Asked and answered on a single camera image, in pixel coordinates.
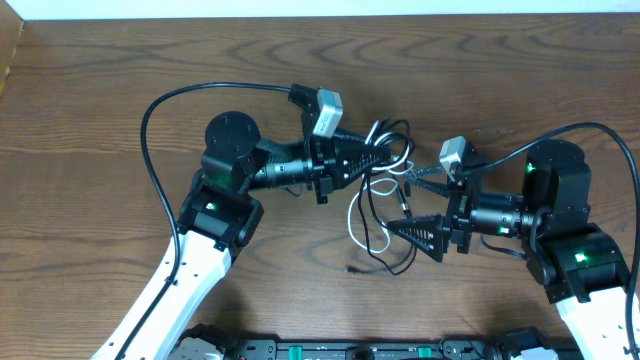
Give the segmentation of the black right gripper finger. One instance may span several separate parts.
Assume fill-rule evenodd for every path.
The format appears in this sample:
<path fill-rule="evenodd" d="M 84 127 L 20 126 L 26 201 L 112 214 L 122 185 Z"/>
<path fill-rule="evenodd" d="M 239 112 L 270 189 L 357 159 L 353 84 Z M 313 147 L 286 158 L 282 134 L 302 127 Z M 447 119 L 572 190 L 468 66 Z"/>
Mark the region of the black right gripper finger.
<path fill-rule="evenodd" d="M 387 228 L 393 234 L 409 241 L 436 262 L 442 262 L 445 253 L 444 217 L 425 215 L 390 221 Z"/>
<path fill-rule="evenodd" d="M 427 176 L 438 174 L 445 174 L 445 170 L 441 165 L 413 168 L 405 173 L 405 184 L 409 187 L 414 186 L 444 198 L 449 198 L 452 193 L 457 191 L 456 187 L 453 187 L 448 183 L 437 183 L 426 180 Z"/>

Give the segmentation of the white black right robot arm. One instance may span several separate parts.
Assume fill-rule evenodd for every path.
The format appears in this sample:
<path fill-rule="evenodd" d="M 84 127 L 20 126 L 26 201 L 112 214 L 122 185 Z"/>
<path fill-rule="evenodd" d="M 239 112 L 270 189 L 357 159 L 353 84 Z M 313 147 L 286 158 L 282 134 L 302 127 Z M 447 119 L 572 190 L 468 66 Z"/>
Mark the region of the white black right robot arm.
<path fill-rule="evenodd" d="M 630 271 L 615 241 L 589 222 L 591 170 L 584 152 L 564 140 L 544 140 L 527 153 L 519 194 L 490 193 L 472 174 L 486 164 L 459 136 L 446 141 L 445 184 L 413 179 L 448 198 L 445 214 L 395 220 L 388 229 L 440 262 L 449 245 L 466 253 L 473 234 L 520 240 L 526 267 L 556 306 L 585 359 L 628 359 L 637 310 L 624 310 Z"/>

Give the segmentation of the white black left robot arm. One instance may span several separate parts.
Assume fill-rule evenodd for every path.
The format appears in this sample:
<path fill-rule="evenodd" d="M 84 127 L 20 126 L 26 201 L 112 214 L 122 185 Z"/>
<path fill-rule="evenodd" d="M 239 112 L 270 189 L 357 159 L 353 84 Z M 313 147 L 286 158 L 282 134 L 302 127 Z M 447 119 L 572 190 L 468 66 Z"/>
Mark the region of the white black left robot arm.
<path fill-rule="evenodd" d="M 302 142 L 261 137 L 249 115 L 229 111 L 205 131 L 206 148 L 162 262 L 96 359 L 166 359 L 206 295 L 229 272 L 264 214 L 253 190 L 316 183 L 320 194 L 390 160 L 388 146 L 341 129 L 320 138 L 321 157 Z"/>

